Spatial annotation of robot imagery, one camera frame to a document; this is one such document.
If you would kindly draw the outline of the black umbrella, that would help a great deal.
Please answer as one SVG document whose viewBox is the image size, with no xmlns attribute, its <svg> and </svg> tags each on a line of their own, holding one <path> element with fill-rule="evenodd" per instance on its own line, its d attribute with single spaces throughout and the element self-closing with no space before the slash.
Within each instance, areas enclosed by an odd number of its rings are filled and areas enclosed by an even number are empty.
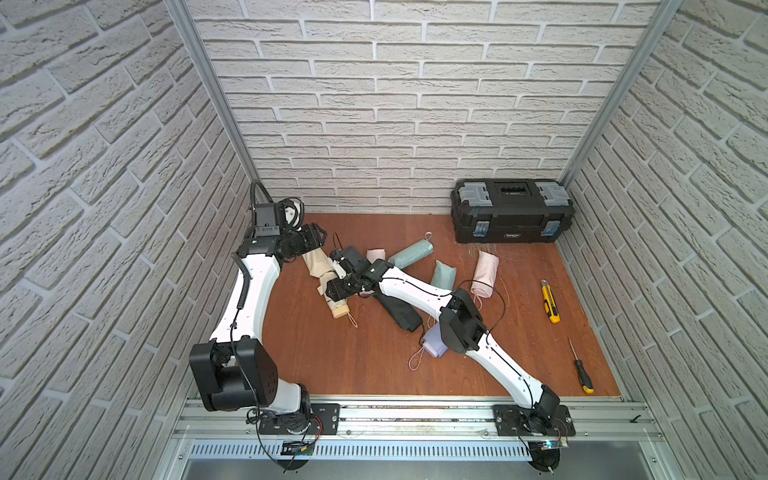
<svg viewBox="0 0 768 480">
<path fill-rule="evenodd" d="M 374 298 L 384 307 L 401 329 L 412 333 L 423 326 L 421 316 L 407 302 L 380 292 L 375 292 Z"/>
</svg>

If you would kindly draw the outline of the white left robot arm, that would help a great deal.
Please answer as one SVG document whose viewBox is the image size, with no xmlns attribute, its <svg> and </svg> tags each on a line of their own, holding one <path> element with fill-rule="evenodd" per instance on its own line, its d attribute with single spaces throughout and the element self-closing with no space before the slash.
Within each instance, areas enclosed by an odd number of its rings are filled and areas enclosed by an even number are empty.
<svg viewBox="0 0 768 480">
<path fill-rule="evenodd" d="M 306 224 L 270 236 L 252 234 L 232 254 L 238 274 L 224 314 L 208 341 L 192 346 L 189 367 L 206 410 L 256 410 L 291 429 L 312 421 L 305 386 L 279 378 L 262 343 L 272 289 L 288 260 L 324 245 L 327 233 Z"/>
</svg>

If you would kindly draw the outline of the light pink sleeved umbrella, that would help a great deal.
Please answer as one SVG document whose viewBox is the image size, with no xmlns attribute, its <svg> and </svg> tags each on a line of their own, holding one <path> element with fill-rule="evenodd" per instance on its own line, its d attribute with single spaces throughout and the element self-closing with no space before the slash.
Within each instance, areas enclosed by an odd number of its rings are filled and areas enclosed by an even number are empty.
<svg viewBox="0 0 768 480">
<path fill-rule="evenodd" d="M 366 252 L 366 258 L 371 263 L 375 263 L 377 260 L 385 260 L 386 250 L 383 248 L 369 249 Z"/>
</svg>

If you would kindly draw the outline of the beige umbrella sleeve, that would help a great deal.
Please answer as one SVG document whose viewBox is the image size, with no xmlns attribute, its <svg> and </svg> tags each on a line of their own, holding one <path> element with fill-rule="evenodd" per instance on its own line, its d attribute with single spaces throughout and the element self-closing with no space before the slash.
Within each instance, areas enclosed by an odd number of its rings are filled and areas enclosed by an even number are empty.
<svg viewBox="0 0 768 480">
<path fill-rule="evenodd" d="M 302 255 L 309 274 L 320 281 L 328 281 L 337 277 L 332 261 L 322 248 L 316 248 Z"/>
</svg>

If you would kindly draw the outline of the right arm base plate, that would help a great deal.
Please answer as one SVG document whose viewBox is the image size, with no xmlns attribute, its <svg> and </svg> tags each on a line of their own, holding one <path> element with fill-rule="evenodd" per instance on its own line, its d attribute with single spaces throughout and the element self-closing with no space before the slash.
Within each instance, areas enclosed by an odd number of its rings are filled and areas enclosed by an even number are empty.
<svg viewBox="0 0 768 480">
<path fill-rule="evenodd" d="M 551 414 L 523 409 L 517 405 L 492 406 L 497 434 L 502 437 L 572 437 L 576 429 L 567 406 L 560 404 Z"/>
</svg>

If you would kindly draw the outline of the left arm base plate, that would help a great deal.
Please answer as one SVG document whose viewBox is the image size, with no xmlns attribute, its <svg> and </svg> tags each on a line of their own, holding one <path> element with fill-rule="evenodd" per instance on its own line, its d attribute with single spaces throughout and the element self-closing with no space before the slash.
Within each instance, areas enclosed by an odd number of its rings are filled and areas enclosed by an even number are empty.
<svg viewBox="0 0 768 480">
<path fill-rule="evenodd" d="M 258 431 L 260 435 L 307 435 L 332 436 L 338 431 L 341 405 L 338 403 L 315 403 L 309 408 L 301 407 L 290 414 L 263 412 L 260 415 Z"/>
</svg>

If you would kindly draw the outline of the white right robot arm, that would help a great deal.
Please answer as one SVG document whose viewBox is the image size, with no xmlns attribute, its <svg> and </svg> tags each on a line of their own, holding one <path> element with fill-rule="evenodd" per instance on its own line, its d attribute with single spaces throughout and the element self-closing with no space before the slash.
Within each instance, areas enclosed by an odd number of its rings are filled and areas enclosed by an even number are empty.
<svg viewBox="0 0 768 480">
<path fill-rule="evenodd" d="M 476 361 L 505 388 L 528 431 L 547 435 L 554 427 L 559 396 L 527 373 L 496 342 L 466 290 L 427 284 L 393 263 L 381 259 L 371 262 L 353 247 L 333 251 L 330 261 L 337 275 L 327 283 L 326 295 L 330 299 L 372 296 L 400 328 L 409 332 L 423 325 L 420 312 L 428 314 L 437 321 L 440 339 L 449 350 Z"/>
</svg>

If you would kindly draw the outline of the beige umbrella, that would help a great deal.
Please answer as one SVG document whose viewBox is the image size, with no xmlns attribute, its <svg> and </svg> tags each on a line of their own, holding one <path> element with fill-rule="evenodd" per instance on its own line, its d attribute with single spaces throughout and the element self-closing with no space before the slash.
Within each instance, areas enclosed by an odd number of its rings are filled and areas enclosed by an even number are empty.
<svg viewBox="0 0 768 480">
<path fill-rule="evenodd" d="M 323 295 L 328 308 L 330 309 L 331 314 L 335 319 L 346 318 L 351 323 L 351 325 L 357 329 L 359 327 L 358 322 L 352 316 L 347 301 L 333 300 L 330 297 L 329 285 L 330 282 L 334 279 L 337 279 L 337 275 L 332 272 L 326 272 L 325 274 L 321 275 L 319 277 L 320 285 L 318 287 L 318 291 Z"/>
</svg>

